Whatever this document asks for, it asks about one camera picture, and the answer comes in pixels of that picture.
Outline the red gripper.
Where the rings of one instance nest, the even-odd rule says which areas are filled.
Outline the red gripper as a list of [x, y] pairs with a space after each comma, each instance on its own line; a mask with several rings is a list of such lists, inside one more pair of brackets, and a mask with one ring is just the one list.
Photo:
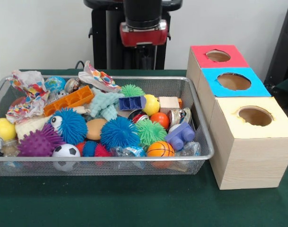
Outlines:
[[[126, 22], [120, 24], [120, 36], [122, 44], [125, 47], [137, 47], [138, 45], [163, 45], [168, 36], [168, 24], [167, 21], [161, 19], [159, 24], [155, 27], [139, 30], [131, 28]], [[140, 68], [141, 69], [151, 69], [151, 49], [150, 48], [140, 48]]]

